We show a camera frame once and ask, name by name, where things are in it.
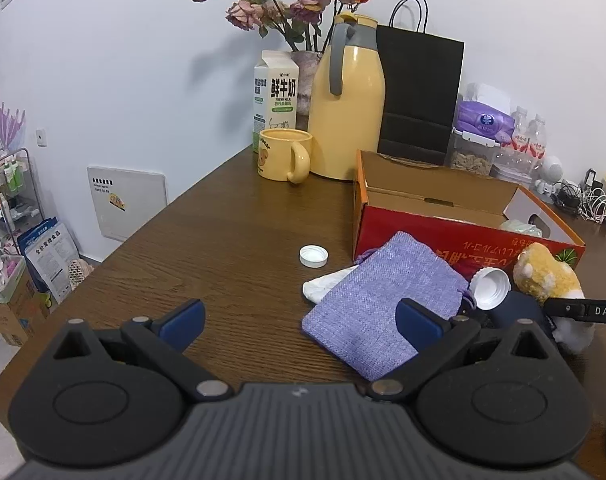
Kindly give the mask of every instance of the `gray handle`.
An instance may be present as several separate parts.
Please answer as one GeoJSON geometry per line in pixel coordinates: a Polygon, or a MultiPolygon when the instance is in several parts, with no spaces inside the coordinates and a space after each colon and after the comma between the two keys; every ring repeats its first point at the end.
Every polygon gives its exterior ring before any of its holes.
{"type": "Polygon", "coordinates": [[[354,35],[350,23],[339,23],[334,26],[330,50],[330,92],[339,96],[343,93],[343,54],[347,40],[354,35]]]}

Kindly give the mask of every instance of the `yellow sticker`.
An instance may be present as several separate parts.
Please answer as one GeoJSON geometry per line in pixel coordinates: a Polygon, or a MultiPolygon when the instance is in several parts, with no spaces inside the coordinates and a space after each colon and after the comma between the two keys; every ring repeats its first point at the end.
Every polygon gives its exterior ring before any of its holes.
{"type": "Polygon", "coordinates": [[[114,193],[110,193],[110,204],[115,205],[119,209],[125,211],[125,204],[123,203],[123,200],[119,199],[118,195],[114,193]]]}

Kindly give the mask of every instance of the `container of nuts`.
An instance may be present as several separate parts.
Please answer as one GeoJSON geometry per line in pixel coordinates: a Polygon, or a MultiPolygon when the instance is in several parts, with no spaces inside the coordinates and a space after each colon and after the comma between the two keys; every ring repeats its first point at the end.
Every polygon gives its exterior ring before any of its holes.
{"type": "Polygon", "coordinates": [[[500,144],[494,139],[452,130],[446,160],[448,166],[456,170],[487,176],[499,147],[500,144]]]}

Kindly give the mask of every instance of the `yellow stuffed animal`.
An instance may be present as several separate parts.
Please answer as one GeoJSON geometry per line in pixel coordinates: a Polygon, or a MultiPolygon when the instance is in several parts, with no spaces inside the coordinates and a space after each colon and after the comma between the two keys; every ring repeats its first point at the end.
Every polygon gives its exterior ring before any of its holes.
{"type": "MultiPolygon", "coordinates": [[[[535,297],[543,304],[547,298],[584,298],[581,284],[565,262],[555,260],[548,248],[533,243],[519,254],[514,266],[514,283],[520,291],[535,297]]],[[[557,326],[555,341],[574,354],[581,353],[592,342],[594,323],[554,317],[557,326]]]]}

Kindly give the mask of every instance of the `yellow thermos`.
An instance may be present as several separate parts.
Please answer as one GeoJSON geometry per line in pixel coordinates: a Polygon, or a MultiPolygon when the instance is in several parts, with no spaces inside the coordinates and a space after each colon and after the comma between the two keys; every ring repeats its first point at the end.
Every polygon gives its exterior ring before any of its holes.
{"type": "Polygon", "coordinates": [[[377,150],[384,101],[376,20],[339,14],[312,83],[307,127],[313,136],[310,171],[353,180],[356,150],[377,150]]]}

